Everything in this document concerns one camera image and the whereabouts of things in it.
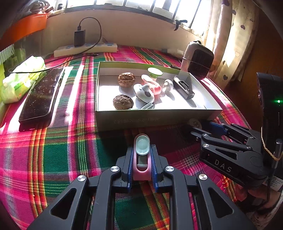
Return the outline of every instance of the sleeve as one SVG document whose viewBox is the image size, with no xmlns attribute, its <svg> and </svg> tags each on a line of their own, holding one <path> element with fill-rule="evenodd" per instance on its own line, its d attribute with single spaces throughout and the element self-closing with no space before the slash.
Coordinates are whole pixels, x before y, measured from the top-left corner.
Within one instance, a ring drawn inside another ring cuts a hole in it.
<svg viewBox="0 0 283 230">
<path fill-rule="evenodd" d="M 276 206 L 270 211 L 269 213 L 266 213 L 264 215 L 260 215 L 257 212 L 254 212 L 254 214 L 251 216 L 251 221 L 254 223 L 254 225 L 257 227 L 258 230 L 262 230 L 266 227 L 266 225 L 271 221 L 279 207 L 281 206 L 283 202 L 283 192 L 281 192 L 280 198 L 276 204 Z"/>
</svg>

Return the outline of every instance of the pink toy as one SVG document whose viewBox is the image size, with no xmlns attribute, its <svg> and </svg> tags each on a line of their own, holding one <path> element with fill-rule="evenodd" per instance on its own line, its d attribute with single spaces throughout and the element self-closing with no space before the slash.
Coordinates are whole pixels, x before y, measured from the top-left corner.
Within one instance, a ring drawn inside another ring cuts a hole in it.
<svg viewBox="0 0 283 230">
<path fill-rule="evenodd" d="M 143 74 L 141 78 L 145 84 L 149 85 L 149 88 L 153 92 L 153 95 L 161 93 L 162 87 L 156 81 L 152 80 L 151 77 Z"/>
<path fill-rule="evenodd" d="M 133 180 L 151 180 L 150 141 L 142 133 L 134 140 Z"/>
</svg>

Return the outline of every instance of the curtain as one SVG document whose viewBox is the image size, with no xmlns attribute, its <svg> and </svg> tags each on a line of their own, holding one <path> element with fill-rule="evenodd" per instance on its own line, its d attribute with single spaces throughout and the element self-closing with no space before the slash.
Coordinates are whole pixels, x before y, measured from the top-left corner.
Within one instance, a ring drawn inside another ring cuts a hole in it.
<svg viewBox="0 0 283 230">
<path fill-rule="evenodd" d="M 214 53 L 207 77 L 221 89 L 243 76 L 258 20 L 259 9 L 252 0 L 211 0 L 203 45 Z"/>
</svg>

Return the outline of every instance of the walnut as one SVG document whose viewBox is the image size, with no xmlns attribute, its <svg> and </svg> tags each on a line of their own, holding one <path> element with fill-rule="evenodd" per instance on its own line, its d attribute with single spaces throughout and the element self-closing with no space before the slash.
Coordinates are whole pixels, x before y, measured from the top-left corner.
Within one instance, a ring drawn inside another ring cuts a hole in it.
<svg viewBox="0 0 283 230">
<path fill-rule="evenodd" d="M 117 110 L 129 109 L 134 106 L 133 100 L 127 95 L 118 95 L 113 99 L 113 105 Z"/>
<path fill-rule="evenodd" d="M 118 83 L 122 87 L 130 87 L 135 83 L 135 76 L 132 73 L 122 73 L 118 77 Z"/>
</svg>

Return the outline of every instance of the rubber band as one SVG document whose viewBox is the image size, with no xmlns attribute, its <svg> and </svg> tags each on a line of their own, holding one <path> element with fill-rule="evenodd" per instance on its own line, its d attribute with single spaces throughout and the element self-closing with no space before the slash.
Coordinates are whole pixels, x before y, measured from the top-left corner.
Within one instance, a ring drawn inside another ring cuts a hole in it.
<svg viewBox="0 0 283 230">
<path fill-rule="evenodd" d="M 273 158 L 274 160 L 279 161 L 279 160 L 281 159 L 281 157 L 283 156 L 283 151 L 282 151 L 280 157 L 279 157 L 279 158 L 276 158 L 276 157 L 266 148 L 266 146 L 265 146 L 265 143 L 264 143 L 263 137 L 262 137 L 262 127 L 261 127 L 260 136 L 261 136 L 261 140 L 262 140 L 262 144 L 263 144 L 264 149 L 269 153 L 270 156 L 272 156 L 272 158 Z"/>
</svg>

